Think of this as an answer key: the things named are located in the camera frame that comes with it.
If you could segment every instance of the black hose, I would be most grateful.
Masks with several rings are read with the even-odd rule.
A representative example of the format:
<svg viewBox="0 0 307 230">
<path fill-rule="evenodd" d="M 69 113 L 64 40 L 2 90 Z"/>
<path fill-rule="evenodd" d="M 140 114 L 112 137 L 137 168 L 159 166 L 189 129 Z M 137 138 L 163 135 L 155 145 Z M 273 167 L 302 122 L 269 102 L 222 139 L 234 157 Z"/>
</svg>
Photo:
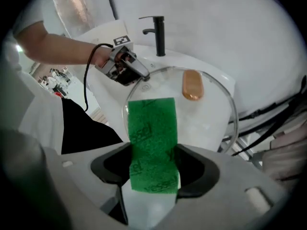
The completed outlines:
<svg viewBox="0 0 307 230">
<path fill-rule="evenodd" d="M 85 101 L 85 104 L 86 104 L 86 109 L 85 109 L 85 112 L 88 110 L 88 103 L 87 103 L 87 97 L 86 97 L 86 77 L 87 77 L 87 72 L 88 72 L 88 69 L 90 67 L 90 64 L 91 64 L 91 61 L 92 61 L 92 58 L 93 58 L 93 55 L 95 53 L 95 51 L 101 47 L 101 46 L 107 46 L 109 48 L 113 48 L 113 45 L 111 44 L 97 44 L 91 54 L 90 54 L 90 57 L 88 58 L 88 61 L 87 61 L 87 65 L 86 65 L 86 68 L 85 68 L 85 73 L 84 73 L 84 79 L 83 79 L 83 87 L 84 87 L 84 101 Z"/>
</svg>

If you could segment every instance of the white sleeve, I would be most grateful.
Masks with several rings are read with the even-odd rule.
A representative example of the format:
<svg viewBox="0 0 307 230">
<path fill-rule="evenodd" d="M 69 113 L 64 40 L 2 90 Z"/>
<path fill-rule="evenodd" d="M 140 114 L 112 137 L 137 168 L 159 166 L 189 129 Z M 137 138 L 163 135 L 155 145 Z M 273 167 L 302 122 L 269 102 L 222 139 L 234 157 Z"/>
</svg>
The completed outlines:
<svg viewBox="0 0 307 230">
<path fill-rule="evenodd" d="M 27 7 L 23 9 L 17 17 L 12 28 L 13 35 L 17 36 L 23 29 L 43 20 L 40 0 L 31 0 Z"/>
</svg>

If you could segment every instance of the human arm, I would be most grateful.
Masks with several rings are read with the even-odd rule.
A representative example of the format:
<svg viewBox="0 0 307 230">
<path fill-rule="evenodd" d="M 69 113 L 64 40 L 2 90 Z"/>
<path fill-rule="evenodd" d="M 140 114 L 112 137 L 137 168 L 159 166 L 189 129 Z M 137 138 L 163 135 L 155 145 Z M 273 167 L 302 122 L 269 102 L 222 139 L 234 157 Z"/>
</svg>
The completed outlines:
<svg viewBox="0 0 307 230">
<path fill-rule="evenodd" d="M 45 64 L 86 64 L 95 47 L 94 44 L 49 34 L 42 21 L 24 28 L 15 38 L 30 59 Z M 102 67 L 109 59 L 110 52 L 109 48 L 98 48 L 91 64 Z"/>
</svg>

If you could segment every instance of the black faucet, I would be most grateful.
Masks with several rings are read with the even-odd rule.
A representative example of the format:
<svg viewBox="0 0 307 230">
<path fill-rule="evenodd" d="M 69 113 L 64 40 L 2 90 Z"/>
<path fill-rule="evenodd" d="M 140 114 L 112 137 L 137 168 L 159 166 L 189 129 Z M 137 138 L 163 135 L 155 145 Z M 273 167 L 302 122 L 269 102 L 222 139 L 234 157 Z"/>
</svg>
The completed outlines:
<svg viewBox="0 0 307 230">
<path fill-rule="evenodd" d="M 157 48 L 157 56 L 165 55 L 165 39 L 164 39 L 164 16 L 146 16 L 143 18 L 153 18 L 154 29 L 144 29 L 143 34 L 155 33 L 155 45 Z"/>
</svg>

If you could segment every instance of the green sponge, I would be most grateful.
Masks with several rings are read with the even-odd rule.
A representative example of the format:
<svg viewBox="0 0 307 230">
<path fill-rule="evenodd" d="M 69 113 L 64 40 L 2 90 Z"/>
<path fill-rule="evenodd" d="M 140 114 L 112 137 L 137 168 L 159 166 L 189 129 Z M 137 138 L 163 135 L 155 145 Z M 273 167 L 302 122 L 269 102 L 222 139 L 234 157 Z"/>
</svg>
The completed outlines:
<svg viewBox="0 0 307 230">
<path fill-rule="evenodd" d="M 173 153 L 177 145 L 175 100 L 131 101 L 128 110 L 132 189 L 147 193 L 176 193 L 178 170 Z"/>
</svg>

